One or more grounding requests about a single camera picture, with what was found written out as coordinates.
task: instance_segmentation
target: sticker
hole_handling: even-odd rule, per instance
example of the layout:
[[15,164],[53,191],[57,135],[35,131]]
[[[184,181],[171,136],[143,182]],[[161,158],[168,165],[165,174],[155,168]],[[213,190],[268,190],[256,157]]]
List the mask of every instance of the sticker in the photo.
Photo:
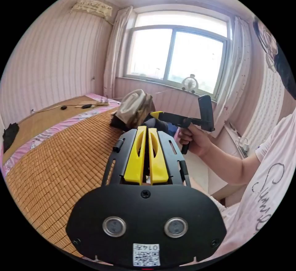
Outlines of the sticker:
[[133,265],[138,267],[160,266],[159,244],[133,244]]

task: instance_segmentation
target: person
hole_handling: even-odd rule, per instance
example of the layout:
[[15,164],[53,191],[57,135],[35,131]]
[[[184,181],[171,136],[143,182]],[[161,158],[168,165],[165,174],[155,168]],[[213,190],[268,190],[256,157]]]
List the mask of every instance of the person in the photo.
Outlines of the person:
[[[259,19],[255,18],[253,27],[266,52],[268,67],[280,75],[284,87],[296,99],[295,79],[281,48]],[[215,254],[204,260],[208,261],[249,241],[279,206],[296,167],[296,109],[280,120],[268,139],[245,159],[225,153],[194,125],[180,129],[178,137],[180,144],[190,142],[189,151],[199,156],[225,182],[247,185],[241,201],[229,208],[211,197],[221,212],[227,234]],[[191,183],[193,188],[204,192],[193,179]]]

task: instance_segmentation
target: desk fan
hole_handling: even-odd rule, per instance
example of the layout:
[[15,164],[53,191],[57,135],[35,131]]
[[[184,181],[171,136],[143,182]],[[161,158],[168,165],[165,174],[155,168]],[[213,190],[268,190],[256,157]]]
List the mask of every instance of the desk fan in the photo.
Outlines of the desk fan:
[[187,77],[182,81],[182,89],[183,90],[195,93],[195,89],[198,88],[198,82],[194,77],[195,77],[195,75],[191,74],[190,77]]

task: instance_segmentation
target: white t-shirt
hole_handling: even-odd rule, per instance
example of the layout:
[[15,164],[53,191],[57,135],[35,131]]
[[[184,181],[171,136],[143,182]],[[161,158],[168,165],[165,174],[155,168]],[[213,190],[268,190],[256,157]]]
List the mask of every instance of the white t-shirt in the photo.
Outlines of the white t-shirt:
[[223,211],[227,234],[215,254],[227,254],[248,242],[282,201],[296,168],[296,109],[283,118],[255,151],[261,162],[240,203]]

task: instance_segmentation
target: power strip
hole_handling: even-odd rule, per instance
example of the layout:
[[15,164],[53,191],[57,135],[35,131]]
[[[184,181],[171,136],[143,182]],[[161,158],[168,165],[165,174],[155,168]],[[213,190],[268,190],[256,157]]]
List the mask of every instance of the power strip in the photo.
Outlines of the power strip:
[[108,103],[97,102],[97,103],[95,104],[95,106],[110,106],[110,103],[109,103],[109,102],[108,102]]

